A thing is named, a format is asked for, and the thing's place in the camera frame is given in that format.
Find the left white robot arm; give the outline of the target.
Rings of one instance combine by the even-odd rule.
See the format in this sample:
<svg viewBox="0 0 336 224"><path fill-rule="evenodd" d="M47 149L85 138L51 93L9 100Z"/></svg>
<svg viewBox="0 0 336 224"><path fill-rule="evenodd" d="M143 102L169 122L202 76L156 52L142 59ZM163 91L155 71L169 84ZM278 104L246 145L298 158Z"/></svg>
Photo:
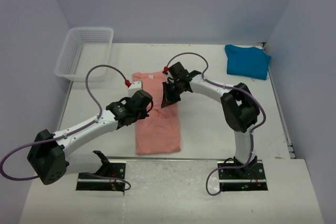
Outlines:
<svg viewBox="0 0 336 224"><path fill-rule="evenodd" d="M144 90L106 106L98 115L63 131L39 132L27 156L38 178L50 185L71 173L91 173L97 178L108 175L107 158L100 151L77 158L73 152L90 141L129 126L149 116L152 96Z"/></svg>

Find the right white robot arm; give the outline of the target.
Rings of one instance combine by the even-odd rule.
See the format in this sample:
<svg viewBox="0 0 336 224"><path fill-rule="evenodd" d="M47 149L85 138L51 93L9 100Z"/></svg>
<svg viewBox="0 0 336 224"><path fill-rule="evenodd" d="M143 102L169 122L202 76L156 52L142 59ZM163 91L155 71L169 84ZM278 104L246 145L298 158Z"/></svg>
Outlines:
<svg viewBox="0 0 336 224"><path fill-rule="evenodd" d="M178 103L183 92L201 94L221 104L225 121L235 136L234 172L239 178L248 177L257 163L250 134L260 114L249 88L244 83L226 86L207 80L197 70L188 72L180 62L164 67L163 74L166 81L163 82L162 108Z"/></svg>

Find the pink t shirt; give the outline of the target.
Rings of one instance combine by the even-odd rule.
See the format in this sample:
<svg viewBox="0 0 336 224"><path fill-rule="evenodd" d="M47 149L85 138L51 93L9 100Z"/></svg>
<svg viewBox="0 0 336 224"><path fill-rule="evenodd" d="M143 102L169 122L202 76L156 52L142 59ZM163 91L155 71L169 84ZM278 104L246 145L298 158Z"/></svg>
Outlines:
<svg viewBox="0 0 336 224"><path fill-rule="evenodd" d="M149 116L135 124L137 155L170 154L181 150L181 133L177 104L162 108L163 83L166 76L161 72L132 75L134 81L142 81L143 90L153 97Z"/></svg>

